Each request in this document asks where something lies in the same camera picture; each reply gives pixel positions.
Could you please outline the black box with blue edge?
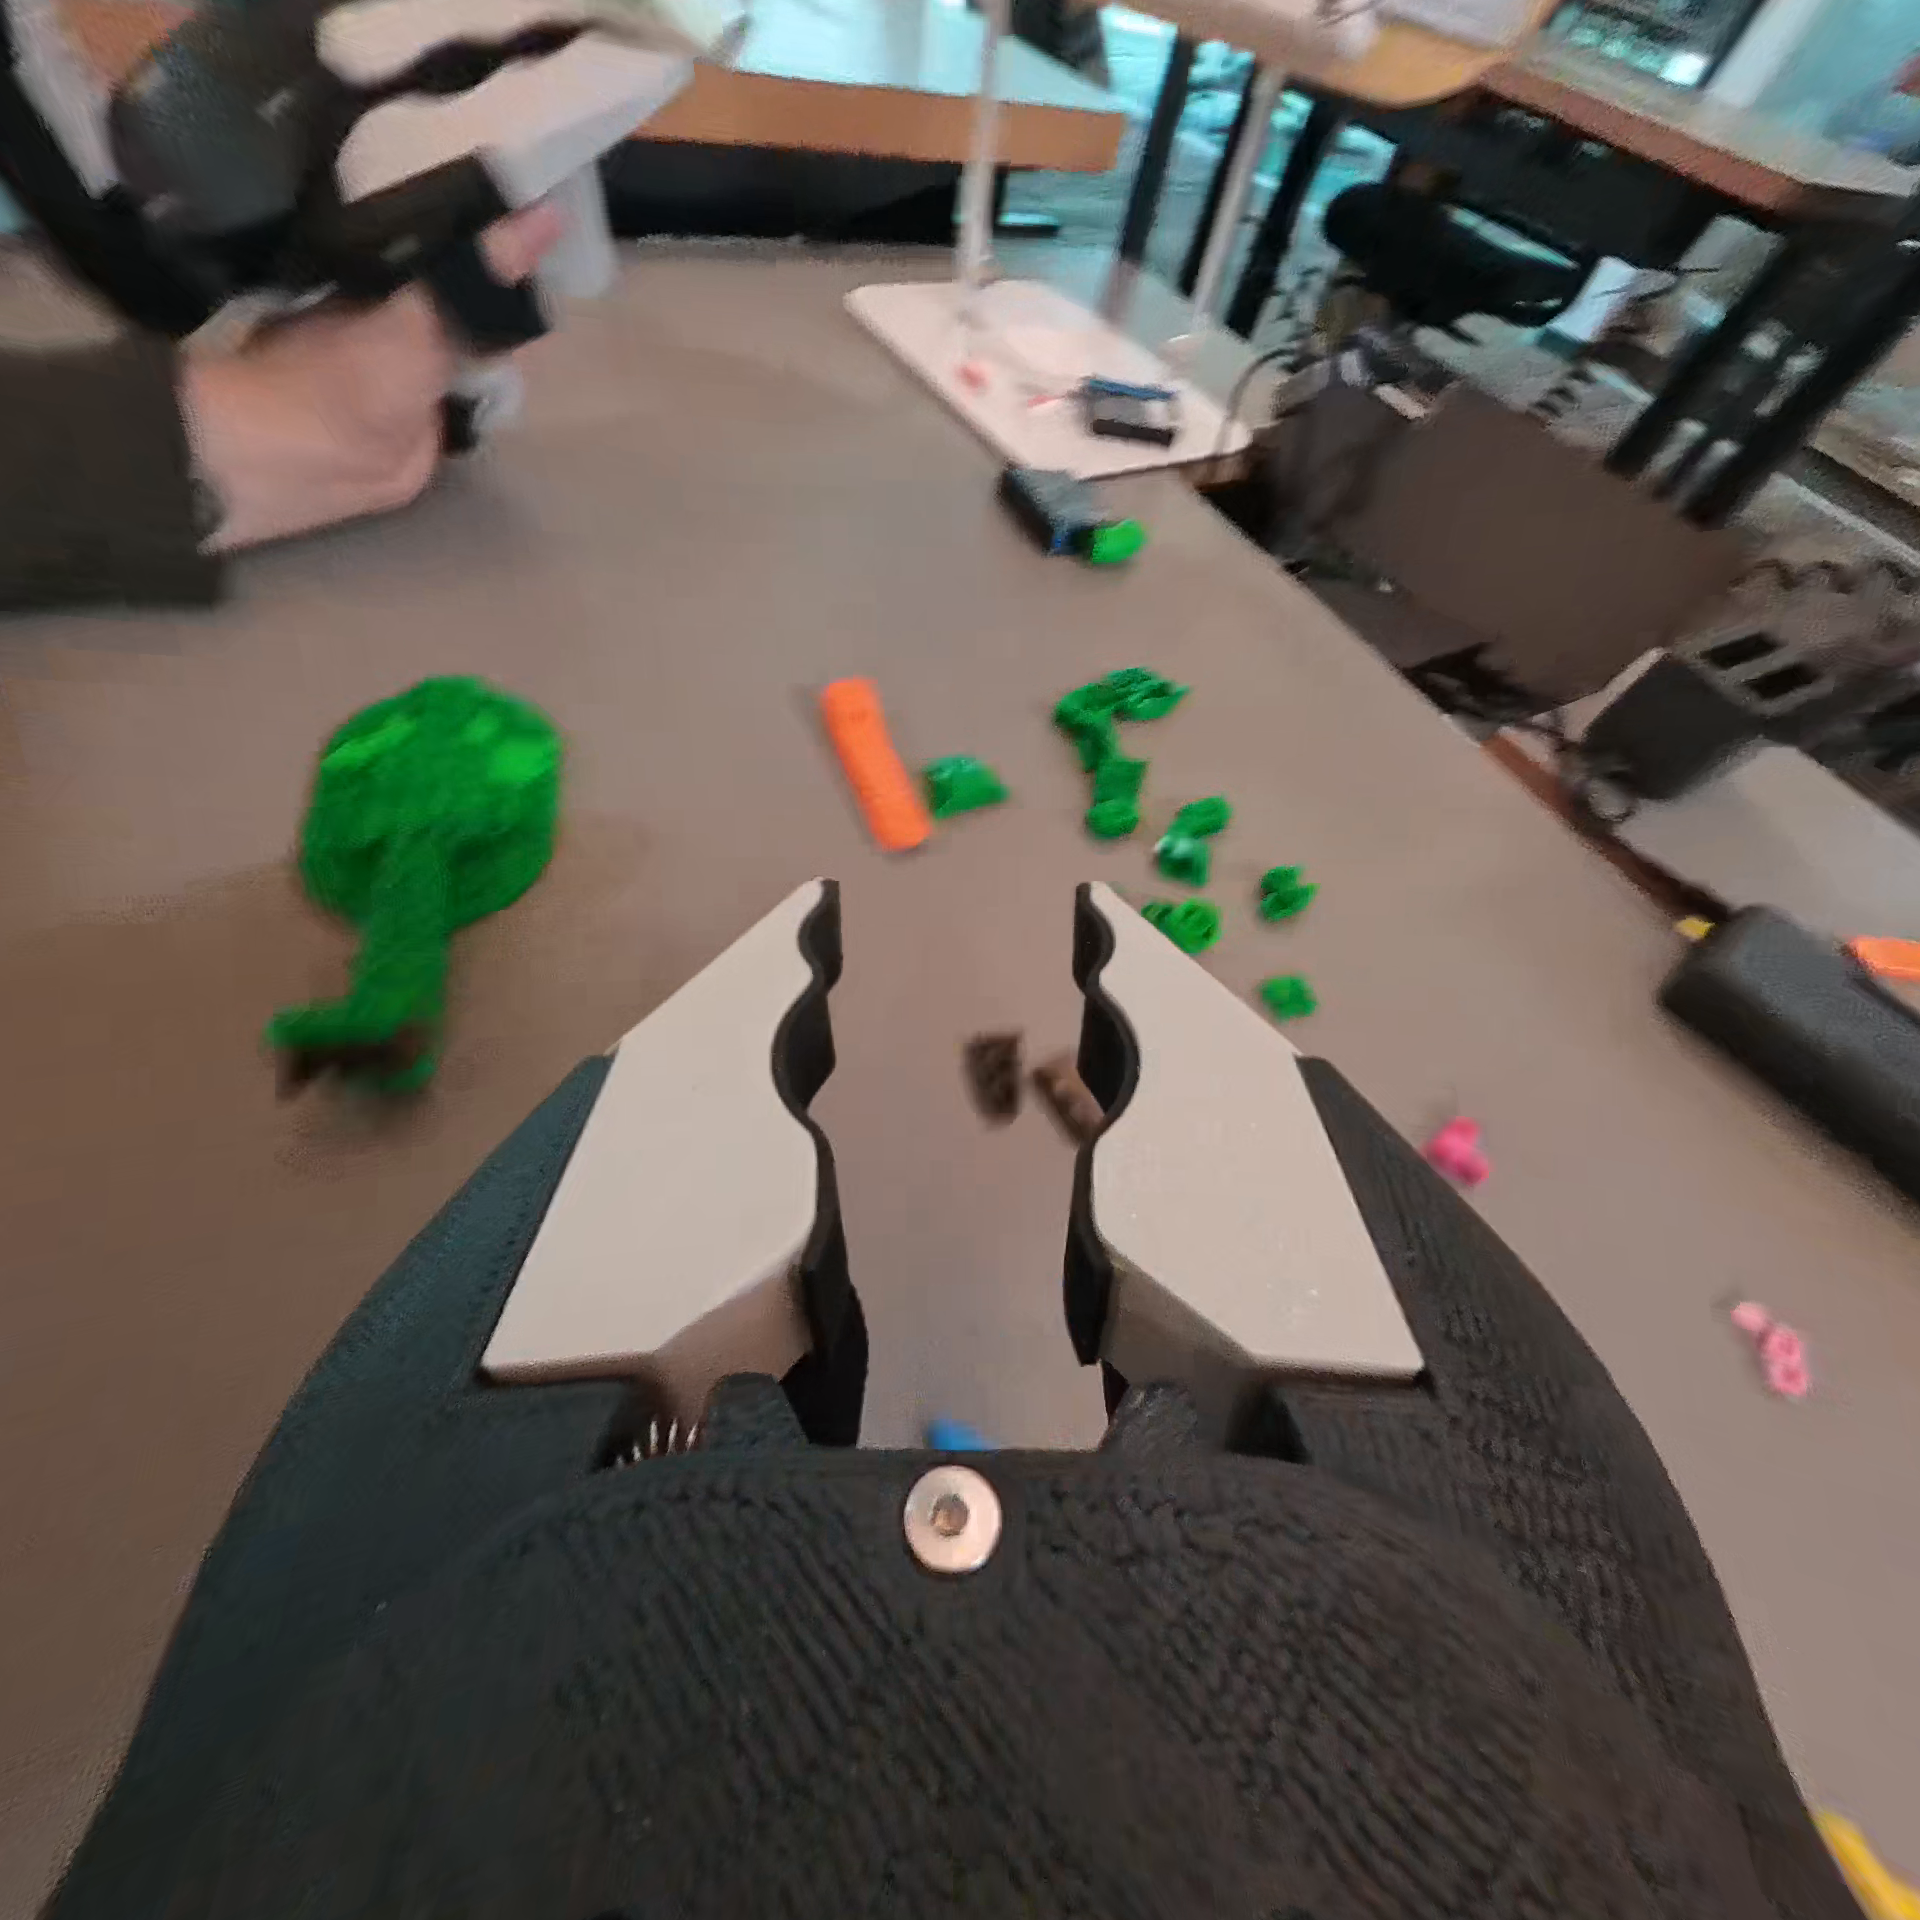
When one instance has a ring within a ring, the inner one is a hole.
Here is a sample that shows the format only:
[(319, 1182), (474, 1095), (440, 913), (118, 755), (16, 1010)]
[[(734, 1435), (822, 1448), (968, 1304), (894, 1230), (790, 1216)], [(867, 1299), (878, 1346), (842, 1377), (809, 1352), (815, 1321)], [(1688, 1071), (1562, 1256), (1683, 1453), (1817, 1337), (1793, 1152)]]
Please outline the black box with blue edge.
[(1083, 559), (1104, 522), (1093, 487), (1066, 471), (1007, 463), (999, 471), (995, 498), (1019, 533), (1049, 558)]

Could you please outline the person's left hand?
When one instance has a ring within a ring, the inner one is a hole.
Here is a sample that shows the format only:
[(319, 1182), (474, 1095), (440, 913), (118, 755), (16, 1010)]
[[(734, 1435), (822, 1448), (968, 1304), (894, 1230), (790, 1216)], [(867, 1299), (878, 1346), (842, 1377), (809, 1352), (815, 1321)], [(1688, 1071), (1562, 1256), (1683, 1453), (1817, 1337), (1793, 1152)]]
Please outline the person's left hand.
[(315, 306), (237, 347), (187, 352), (176, 407), (199, 550), (311, 536), (419, 498), (464, 354), (418, 280), (381, 303)]

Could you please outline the green brick model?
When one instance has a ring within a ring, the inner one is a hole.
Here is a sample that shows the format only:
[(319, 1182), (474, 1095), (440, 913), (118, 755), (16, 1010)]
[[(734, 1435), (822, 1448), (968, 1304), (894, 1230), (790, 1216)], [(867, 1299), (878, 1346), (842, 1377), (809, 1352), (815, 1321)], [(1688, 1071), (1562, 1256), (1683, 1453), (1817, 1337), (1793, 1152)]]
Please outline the green brick model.
[(451, 943), (546, 872), (562, 773), (546, 713), (482, 678), (422, 678), (343, 720), (311, 775), (295, 875), (354, 951), (337, 994), (277, 1010), (269, 1053), (419, 1031), (439, 1063)]

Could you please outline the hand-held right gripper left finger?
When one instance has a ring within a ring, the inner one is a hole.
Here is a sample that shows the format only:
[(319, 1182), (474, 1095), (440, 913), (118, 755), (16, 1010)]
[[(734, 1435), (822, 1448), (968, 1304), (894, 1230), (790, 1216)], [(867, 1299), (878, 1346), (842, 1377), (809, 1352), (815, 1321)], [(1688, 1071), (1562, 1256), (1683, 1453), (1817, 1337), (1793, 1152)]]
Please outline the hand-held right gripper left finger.
[(841, 969), (841, 888), (805, 879), (613, 1043), (479, 1377), (622, 1382), (689, 1433), (767, 1376), (810, 1442), (856, 1442), (867, 1330), (809, 1111)]

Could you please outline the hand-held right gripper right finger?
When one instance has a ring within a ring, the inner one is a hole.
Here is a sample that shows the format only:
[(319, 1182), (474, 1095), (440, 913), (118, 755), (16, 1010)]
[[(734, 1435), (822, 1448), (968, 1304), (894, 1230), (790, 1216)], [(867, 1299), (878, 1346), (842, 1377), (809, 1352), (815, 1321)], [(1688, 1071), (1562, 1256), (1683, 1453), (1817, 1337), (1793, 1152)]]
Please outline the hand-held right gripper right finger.
[(1178, 1387), (1203, 1423), (1246, 1423), (1279, 1384), (1415, 1384), (1304, 1056), (1101, 879), (1074, 890), (1071, 982), (1071, 1355), (1112, 1392)]

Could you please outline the scattered small green bricks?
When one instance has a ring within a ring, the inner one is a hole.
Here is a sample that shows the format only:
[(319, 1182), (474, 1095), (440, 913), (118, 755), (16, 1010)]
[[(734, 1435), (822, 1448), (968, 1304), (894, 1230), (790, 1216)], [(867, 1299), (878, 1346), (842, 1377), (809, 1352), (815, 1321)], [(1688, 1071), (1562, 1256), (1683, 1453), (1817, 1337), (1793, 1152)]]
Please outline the scattered small green bricks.
[[(1128, 664), (1069, 688), (1050, 709), (1050, 723), (1078, 760), (1087, 781), (1083, 826), (1096, 843), (1130, 839), (1144, 822), (1146, 759), (1123, 743), (1137, 728), (1176, 713), (1187, 686), (1150, 667)], [(1218, 792), (1171, 807), (1146, 853), (1157, 893), (1136, 902), (1141, 918), (1187, 957), (1208, 955), (1224, 918), (1214, 901), (1216, 843), (1233, 824), (1233, 805)], [(1255, 879), (1255, 917), (1264, 925), (1297, 920), (1315, 901), (1318, 882), (1295, 862), (1282, 862)], [(1318, 994), (1301, 970), (1282, 970), (1255, 984), (1256, 1002), (1279, 1024), (1318, 1011)]]

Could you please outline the black equipment case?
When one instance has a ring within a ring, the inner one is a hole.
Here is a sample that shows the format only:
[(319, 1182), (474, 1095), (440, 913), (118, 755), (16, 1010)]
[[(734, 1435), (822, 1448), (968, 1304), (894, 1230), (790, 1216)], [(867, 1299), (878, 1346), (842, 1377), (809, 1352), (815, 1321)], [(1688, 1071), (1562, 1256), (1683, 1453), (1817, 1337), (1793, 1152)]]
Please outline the black equipment case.
[(1474, 655), (1543, 706), (1680, 637), (1745, 559), (1469, 385), (1418, 421), (1327, 390), (1272, 429), (1265, 472), (1267, 550), (1385, 661)]

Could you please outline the wooden top desk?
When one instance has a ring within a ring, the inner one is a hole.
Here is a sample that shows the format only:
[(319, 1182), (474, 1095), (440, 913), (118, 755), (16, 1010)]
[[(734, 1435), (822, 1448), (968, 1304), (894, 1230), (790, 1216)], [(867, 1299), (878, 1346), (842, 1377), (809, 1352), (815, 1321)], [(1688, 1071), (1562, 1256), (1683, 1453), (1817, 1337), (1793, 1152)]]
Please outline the wooden top desk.
[(1914, 167), (1784, 127), (1707, 88), (1632, 77), (1546, 25), (1558, 3), (1358, 3), (1375, 37), (1354, 58), (1294, 49), (1259, 3), (1128, 3), (1193, 40), (1279, 58), (1282, 87), (1402, 152), (1457, 144), (1491, 113), (1543, 122), (1546, 147), (1643, 165), (1753, 224), (1891, 226), (1914, 213)]

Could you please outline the dark equipment box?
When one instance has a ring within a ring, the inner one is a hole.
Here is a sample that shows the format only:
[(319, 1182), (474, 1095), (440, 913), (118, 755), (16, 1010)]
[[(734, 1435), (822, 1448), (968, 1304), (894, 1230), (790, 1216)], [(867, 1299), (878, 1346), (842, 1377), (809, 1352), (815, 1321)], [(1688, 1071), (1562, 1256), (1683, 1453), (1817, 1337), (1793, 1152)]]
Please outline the dark equipment box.
[(1765, 745), (1822, 751), (1914, 693), (1914, 602), (1745, 609), (1655, 655), (1579, 730), (1587, 773), (1680, 799)]

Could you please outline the wood edged office desk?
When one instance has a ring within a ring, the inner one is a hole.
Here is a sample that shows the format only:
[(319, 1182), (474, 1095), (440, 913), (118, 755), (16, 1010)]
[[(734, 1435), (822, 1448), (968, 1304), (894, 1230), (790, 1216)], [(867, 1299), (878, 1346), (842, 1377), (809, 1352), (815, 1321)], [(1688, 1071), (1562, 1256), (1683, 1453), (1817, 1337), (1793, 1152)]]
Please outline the wood edged office desk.
[[(713, 151), (959, 161), (971, 152), (982, 15), (931, 1), (755, 1), (730, 63), (699, 63), (638, 142)], [(995, 158), (1014, 168), (1104, 173), (1123, 106), (1000, 38)]]

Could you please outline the yellow brick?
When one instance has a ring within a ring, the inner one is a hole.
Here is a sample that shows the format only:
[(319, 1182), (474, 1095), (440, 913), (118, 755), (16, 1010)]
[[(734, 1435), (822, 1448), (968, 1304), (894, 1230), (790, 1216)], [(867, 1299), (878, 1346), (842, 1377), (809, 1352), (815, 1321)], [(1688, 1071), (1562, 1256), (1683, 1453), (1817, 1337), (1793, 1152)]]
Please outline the yellow brick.
[(1853, 1819), (1817, 1807), (1814, 1823), (1865, 1917), (1917, 1917), (1917, 1885), (1875, 1853)]

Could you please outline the orange brick separator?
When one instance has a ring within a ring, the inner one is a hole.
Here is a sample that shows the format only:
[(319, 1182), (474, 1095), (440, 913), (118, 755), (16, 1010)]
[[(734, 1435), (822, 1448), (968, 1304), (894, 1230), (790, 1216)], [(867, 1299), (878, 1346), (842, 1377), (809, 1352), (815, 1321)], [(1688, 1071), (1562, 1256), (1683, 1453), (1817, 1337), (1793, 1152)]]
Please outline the orange brick separator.
[(928, 807), (896, 747), (878, 686), (870, 678), (833, 678), (822, 686), (817, 706), (831, 755), (874, 848), (887, 854), (923, 848), (929, 839)]

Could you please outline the person's left forearm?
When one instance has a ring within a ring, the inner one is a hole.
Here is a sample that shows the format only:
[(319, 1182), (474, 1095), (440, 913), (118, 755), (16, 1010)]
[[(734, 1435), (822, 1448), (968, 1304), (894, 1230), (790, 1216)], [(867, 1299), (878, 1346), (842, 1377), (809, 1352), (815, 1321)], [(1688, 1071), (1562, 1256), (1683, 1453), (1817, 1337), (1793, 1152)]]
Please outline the person's left forearm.
[(207, 607), (178, 352), (144, 330), (1, 349), (1, 609)]

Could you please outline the black long case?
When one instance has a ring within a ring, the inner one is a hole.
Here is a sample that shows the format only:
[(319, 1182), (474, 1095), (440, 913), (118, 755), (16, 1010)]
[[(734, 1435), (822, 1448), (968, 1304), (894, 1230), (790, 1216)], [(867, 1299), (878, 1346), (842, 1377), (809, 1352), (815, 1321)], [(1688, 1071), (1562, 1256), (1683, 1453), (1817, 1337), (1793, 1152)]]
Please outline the black long case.
[(1917, 1200), (1917, 1011), (1770, 904), (1714, 922), (1657, 1001), (1909, 1201)]

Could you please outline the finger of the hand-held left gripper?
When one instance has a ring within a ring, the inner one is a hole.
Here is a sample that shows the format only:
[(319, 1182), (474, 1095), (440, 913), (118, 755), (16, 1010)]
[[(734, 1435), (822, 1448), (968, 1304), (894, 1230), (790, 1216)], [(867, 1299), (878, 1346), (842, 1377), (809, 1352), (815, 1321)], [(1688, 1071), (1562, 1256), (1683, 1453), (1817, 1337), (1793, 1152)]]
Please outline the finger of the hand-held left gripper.
[(750, 25), (746, 1), (357, 1), (319, 15), (319, 58), (357, 87), (427, 74), (465, 88), (574, 40), (721, 63)]
[(649, 49), (422, 51), (359, 80), (369, 105), (337, 151), (341, 200), (395, 217), (482, 184), (506, 213), (547, 202), (562, 233), (541, 295), (601, 297), (617, 273), (601, 159), (689, 80), (689, 55)]

